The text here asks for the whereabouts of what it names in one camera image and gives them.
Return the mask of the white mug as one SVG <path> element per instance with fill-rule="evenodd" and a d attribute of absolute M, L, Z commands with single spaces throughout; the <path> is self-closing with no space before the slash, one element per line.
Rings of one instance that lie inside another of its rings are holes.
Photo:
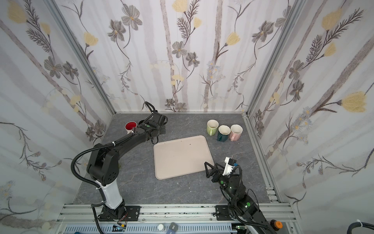
<path fill-rule="evenodd" d="M 128 134 L 131 133 L 136 127 L 137 127 L 137 123 L 135 121 L 130 121 L 125 124 L 125 130 L 127 131 Z"/>

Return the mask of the dark green mug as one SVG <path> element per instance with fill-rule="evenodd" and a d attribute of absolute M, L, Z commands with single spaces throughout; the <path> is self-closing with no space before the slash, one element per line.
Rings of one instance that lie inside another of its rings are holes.
<path fill-rule="evenodd" d="M 217 141 L 218 142 L 225 142 L 229 139 L 229 136 L 231 134 L 231 129 L 227 125 L 221 125 L 218 128 L 218 135 L 217 135 Z"/>

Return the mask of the light green mug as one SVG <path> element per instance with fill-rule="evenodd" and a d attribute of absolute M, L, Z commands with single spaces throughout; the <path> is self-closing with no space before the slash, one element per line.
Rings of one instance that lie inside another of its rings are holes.
<path fill-rule="evenodd" d="M 206 125 L 206 131 L 209 136 L 213 136 L 216 134 L 219 127 L 219 123 L 217 120 L 209 120 Z"/>

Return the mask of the pink mug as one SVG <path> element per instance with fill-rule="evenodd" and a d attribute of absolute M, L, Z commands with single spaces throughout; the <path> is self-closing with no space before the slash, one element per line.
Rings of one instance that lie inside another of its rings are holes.
<path fill-rule="evenodd" d="M 243 132 L 242 126 L 238 124 L 232 125 L 230 130 L 231 130 L 231 133 L 229 135 L 230 141 L 237 141 L 241 137 L 241 134 Z"/>

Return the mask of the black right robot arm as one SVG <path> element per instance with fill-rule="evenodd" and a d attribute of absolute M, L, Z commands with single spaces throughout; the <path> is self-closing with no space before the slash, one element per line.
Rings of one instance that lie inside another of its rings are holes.
<path fill-rule="evenodd" d="M 225 166 L 218 163 L 204 163 L 207 178 L 218 183 L 220 191 L 228 202 L 228 215 L 259 234 L 276 234 L 283 228 L 278 220 L 268 221 L 259 204 L 248 194 L 243 184 L 243 170 L 236 160 L 229 159 Z"/>

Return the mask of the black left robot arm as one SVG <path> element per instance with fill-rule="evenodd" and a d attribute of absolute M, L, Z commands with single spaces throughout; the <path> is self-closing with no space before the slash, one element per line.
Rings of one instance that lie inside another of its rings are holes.
<path fill-rule="evenodd" d="M 146 141 L 153 142 L 159 135 L 166 133 L 165 125 L 168 117 L 159 113 L 149 102 L 144 102 L 151 114 L 140 121 L 127 135 L 107 144 L 96 144 L 76 155 L 71 162 L 71 172 L 79 180 L 95 186 L 100 192 L 102 201 L 91 204 L 94 221 L 99 233 L 103 233 L 99 221 L 123 221 L 128 211 L 125 201 L 119 192 L 117 177 L 119 176 L 119 160 L 134 147 Z M 77 161 L 90 153 L 86 171 L 91 179 L 81 176 L 75 168 Z"/>

